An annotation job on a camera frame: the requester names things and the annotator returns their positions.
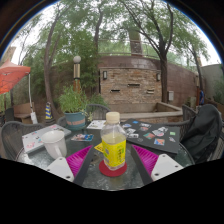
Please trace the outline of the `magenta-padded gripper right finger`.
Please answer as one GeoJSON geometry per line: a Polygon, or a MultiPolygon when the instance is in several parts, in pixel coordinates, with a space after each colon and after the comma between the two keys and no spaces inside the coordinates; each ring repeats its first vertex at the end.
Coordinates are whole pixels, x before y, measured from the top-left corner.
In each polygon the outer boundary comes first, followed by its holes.
{"type": "Polygon", "coordinates": [[[182,169],[182,166],[167,154],[157,155],[137,145],[131,145],[131,155],[144,185],[182,169]]]}

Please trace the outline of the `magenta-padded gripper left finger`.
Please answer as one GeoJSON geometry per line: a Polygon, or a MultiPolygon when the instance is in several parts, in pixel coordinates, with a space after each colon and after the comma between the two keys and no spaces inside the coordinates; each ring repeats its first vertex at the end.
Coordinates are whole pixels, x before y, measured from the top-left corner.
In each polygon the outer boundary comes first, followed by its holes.
{"type": "Polygon", "coordinates": [[[59,157],[46,170],[56,176],[81,186],[94,154],[93,146],[87,146],[68,158],[59,157]]]}

